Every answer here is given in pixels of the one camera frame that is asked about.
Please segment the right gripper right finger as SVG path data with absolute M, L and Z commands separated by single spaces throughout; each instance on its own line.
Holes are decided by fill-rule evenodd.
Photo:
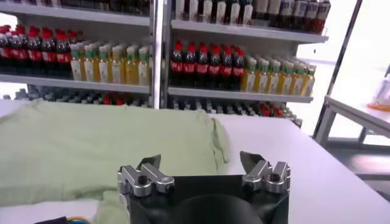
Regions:
M 242 185 L 246 191 L 267 191 L 282 194 L 290 189 L 291 169 L 286 162 L 277 162 L 273 167 L 261 155 L 240 151 L 241 164 L 246 172 Z

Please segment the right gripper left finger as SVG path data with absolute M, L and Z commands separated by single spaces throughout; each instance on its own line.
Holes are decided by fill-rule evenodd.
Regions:
M 121 166 L 117 173 L 118 190 L 121 195 L 148 197 L 153 189 L 161 194 L 170 194 L 175 188 L 175 179 L 159 170 L 161 155 L 145 157 L 136 168 Z

